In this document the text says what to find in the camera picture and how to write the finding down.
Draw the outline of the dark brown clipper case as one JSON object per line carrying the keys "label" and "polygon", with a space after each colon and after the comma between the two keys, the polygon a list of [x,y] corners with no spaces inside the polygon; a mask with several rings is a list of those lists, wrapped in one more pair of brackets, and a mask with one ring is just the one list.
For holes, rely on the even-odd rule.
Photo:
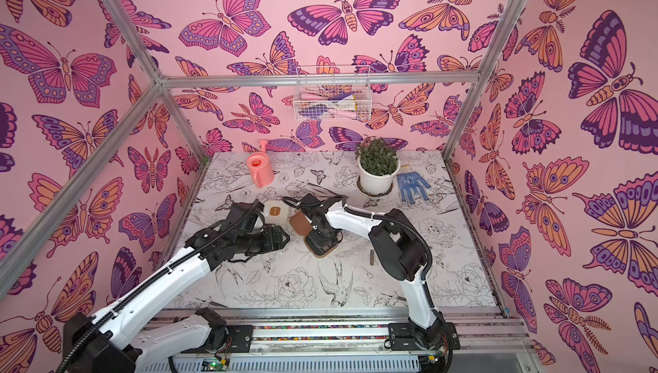
{"label": "dark brown clipper case", "polygon": [[318,258],[334,251],[343,240],[342,232],[319,215],[310,220],[302,212],[297,212],[289,218],[289,224],[296,234],[304,237],[307,249]]}

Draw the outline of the cream clipper case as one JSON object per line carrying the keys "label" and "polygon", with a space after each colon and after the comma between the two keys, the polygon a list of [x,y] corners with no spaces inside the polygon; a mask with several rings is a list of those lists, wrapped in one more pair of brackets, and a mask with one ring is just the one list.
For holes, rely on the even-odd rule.
{"label": "cream clipper case", "polygon": [[289,213],[290,207],[283,201],[271,200],[264,203],[263,216],[267,225],[285,225]]}

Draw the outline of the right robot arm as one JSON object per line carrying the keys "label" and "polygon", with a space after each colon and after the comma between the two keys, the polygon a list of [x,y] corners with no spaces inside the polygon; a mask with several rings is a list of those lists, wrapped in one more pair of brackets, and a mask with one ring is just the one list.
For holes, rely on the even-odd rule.
{"label": "right robot arm", "polygon": [[338,246],[344,232],[370,242],[382,268],[401,285],[408,309],[407,336],[416,347],[444,354],[459,350],[456,327],[445,320],[428,288],[434,263],[431,250],[401,210],[376,213],[354,208],[346,196],[320,201],[308,194],[285,203],[301,212],[310,225],[305,244],[315,256],[325,256]]}

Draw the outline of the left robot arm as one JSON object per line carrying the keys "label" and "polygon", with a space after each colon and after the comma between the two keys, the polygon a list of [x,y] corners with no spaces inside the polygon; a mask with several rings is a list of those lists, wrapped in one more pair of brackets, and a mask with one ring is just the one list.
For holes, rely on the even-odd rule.
{"label": "left robot arm", "polygon": [[77,314],[64,326],[59,372],[136,372],[190,349],[224,351],[231,343],[226,320],[208,308],[180,322],[144,327],[178,294],[237,255],[280,251],[290,236],[267,224],[259,201],[235,203],[229,215],[190,237],[160,270],[92,316]]}

